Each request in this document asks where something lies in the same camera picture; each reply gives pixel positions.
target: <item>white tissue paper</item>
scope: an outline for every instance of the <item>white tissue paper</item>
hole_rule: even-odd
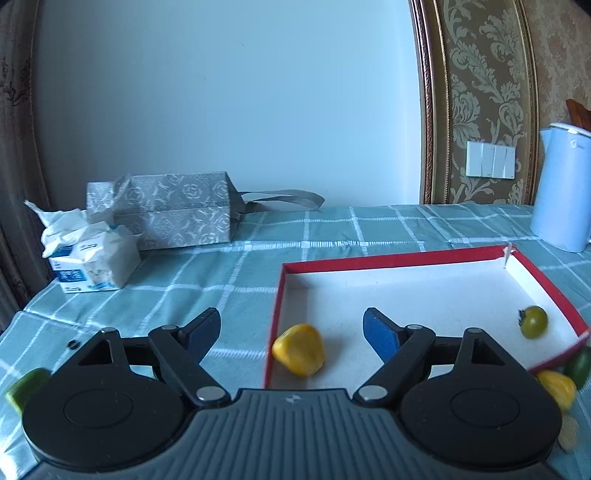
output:
[[[49,258],[65,293],[118,290],[139,265],[136,239],[123,225],[111,228],[110,212],[44,212],[25,201],[45,230],[43,258]]]

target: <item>wall switch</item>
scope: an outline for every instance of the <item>wall switch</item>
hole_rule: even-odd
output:
[[[484,142],[468,142],[466,175],[493,179],[515,178],[515,147]]]

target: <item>white wall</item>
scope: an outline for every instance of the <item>white wall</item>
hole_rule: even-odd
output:
[[[407,0],[42,0],[35,126],[53,206],[125,173],[418,203]]]

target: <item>patterned wallpaper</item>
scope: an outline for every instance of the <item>patterned wallpaper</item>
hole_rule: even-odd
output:
[[[452,108],[452,157],[446,166],[449,189],[444,201],[524,203],[534,167],[530,156],[535,115],[516,3],[437,0],[437,4]],[[515,147],[515,180],[466,176],[468,141]]]
[[[530,24],[540,127],[570,117],[564,101],[591,109],[591,16],[573,0],[522,0]]]

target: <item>blue gripper pad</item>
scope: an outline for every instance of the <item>blue gripper pad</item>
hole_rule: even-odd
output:
[[[377,309],[367,309],[363,314],[363,335],[384,363],[398,352],[402,343],[392,329],[394,327],[393,322]]]
[[[215,309],[207,309],[192,321],[195,326],[179,339],[193,362],[198,365],[220,336],[222,320]]]

